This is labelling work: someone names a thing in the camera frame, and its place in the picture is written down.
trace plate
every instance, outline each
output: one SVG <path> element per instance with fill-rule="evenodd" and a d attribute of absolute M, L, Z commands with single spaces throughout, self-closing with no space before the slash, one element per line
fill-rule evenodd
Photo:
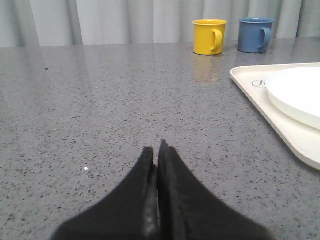
<path fill-rule="evenodd" d="M 320 67 L 297 67 L 269 76 L 271 102 L 294 120 L 320 130 Z"/>

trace mug handle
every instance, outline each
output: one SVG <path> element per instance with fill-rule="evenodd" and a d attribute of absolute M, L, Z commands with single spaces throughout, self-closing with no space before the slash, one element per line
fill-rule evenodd
<path fill-rule="evenodd" d="M 221 48 L 222 45 L 222 33 L 217 29 L 213 29 L 212 33 L 215 35 L 215 45 L 211 48 L 211 51 Z"/>
<path fill-rule="evenodd" d="M 269 28 L 262 27 L 260 30 L 264 32 L 264 39 L 262 45 L 258 46 L 258 49 L 262 49 L 267 46 L 271 40 L 271 30 Z"/>

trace white tray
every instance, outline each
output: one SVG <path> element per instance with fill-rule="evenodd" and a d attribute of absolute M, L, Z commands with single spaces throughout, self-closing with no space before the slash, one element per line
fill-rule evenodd
<path fill-rule="evenodd" d="M 271 74 L 290 68 L 320 67 L 320 62 L 239 66 L 231 78 L 279 134 L 291 151 L 307 165 L 320 170 L 320 130 L 287 116 L 270 101 L 265 80 Z"/>

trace table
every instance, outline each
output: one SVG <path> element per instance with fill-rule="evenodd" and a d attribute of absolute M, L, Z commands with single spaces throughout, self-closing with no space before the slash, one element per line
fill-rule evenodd
<path fill-rule="evenodd" d="M 320 38 L 266 53 L 192 43 L 0 48 L 0 239 L 48 239 L 162 139 L 278 240 L 320 238 L 320 171 L 301 162 L 230 78 L 238 66 L 320 62 Z"/>

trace white curtain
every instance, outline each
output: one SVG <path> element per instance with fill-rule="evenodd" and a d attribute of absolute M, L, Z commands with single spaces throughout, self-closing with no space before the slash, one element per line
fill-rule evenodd
<path fill-rule="evenodd" d="M 275 19 L 274 38 L 320 37 L 320 0 L 0 0 L 0 47 L 192 42 L 198 19 Z"/>

